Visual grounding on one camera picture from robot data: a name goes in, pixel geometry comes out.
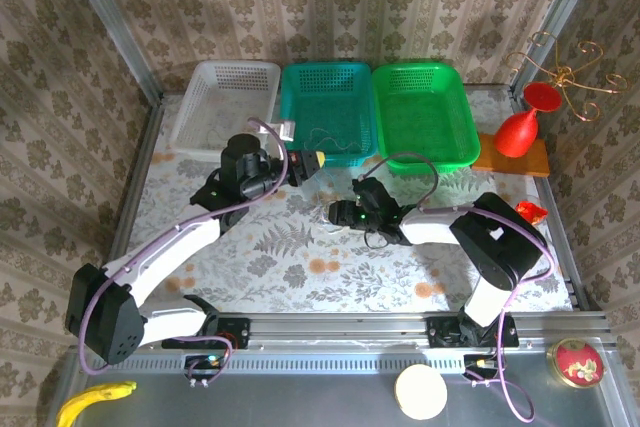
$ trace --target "banana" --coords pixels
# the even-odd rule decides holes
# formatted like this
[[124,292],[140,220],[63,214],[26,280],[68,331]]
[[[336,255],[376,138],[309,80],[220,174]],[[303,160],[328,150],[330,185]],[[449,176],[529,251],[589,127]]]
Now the banana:
[[136,390],[133,381],[99,384],[71,397],[65,402],[56,417],[57,427],[71,427],[80,413],[91,404],[104,400],[117,400],[131,395]]

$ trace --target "green basket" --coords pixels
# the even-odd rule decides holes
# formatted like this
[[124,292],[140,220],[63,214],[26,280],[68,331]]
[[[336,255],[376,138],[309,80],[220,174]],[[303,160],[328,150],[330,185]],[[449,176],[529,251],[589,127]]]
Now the green basket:
[[[462,79],[440,63],[391,64],[373,73],[382,157],[417,152],[428,157],[439,173],[473,164],[480,141]],[[431,172],[424,162],[400,157],[388,162],[399,175]]]

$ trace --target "fern pattern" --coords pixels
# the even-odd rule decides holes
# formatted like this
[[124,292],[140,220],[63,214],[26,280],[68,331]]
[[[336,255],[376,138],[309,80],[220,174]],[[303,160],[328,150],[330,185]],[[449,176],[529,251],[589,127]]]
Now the fern pattern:
[[[167,152],[167,137],[180,100],[174,96],[165,99],[156,152]],[[480,113],[474,111],[477,125],[499,124],[511,113],[506,95],[474,91],[469,101],[472,110],[480,107]],[[495,132],[497,127],[484,131]],[[181,215],[185,199],[203,185],[214,168],[178,155],[163,159],[167,160],[150,167],[131,246],[171,225]],[[277,194],[252,207],[236,227],[187,260],[172,274],[167,283],[170,288],[154,291],[154,300],[195,293],[220,310],[234,312],[458,310],[478,280],[476,268],[459,246],[424,244],[372,250],[364,244],[362,232],[339,231],[324,223],[326,206],[338,199],[353,199],[351,179],[375,161],[358,168],[322,170],[301,188],[281,187]],[[385,167],[375,176],[402,204],[414,203],[433,181],[431,176],[394,176]],[[461,169],[441,177],[429,205],[464,204],[485,191],[498,192],[509,202],[535,201],[532,197],[537,195],[531,179]],[[25,216],[23,220],[26,229],[31,219]],[[541,231],[553,245],[546,226]],[[541,261],[534,271],[544,268]],[[566,284],[557,273],[523,287],[512,309],[570,309],[568,299]]]

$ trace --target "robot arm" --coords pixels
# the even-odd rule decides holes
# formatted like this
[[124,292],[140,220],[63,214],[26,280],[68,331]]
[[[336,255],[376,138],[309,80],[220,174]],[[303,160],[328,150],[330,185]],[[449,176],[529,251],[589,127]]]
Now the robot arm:
[[331,223],[364,231],[365,241],[368,234],[377,233],[389,244],[435,242],[462,247],[480,279],[458,315],[460,337],[468,345],[491,341],[488,335],[495,330],[500,312],[541,256],[530,240],[496,218],[516,224],[546,247],[544,237],[494,193],[483,194],[472,207],[423,211],[415,205],[399,206],[374,177],[354,180],[353,190],[356,202],[341,200],[329,206]]
[[[324,163],[321,152],[290,151],[287,156],[285,179],[292,186],[301,185]],[[80,337],[88,306],[108,284],[95,308],[89,309],[93,311],[85,332],[85,344],[107,364],[123,361],[140,345],[198,333],[214,310],[202,299],[186,296],[161,310],[145,309],[143,304],[176,268],[246,215],[249,207],[242,205],[272,190],[283,168],[284,162],[268,156],[255,136],[233,136],[222,152],[220,168],[163,234],[102,269],[86,264],[78,270],[71,286],[67,329]]]

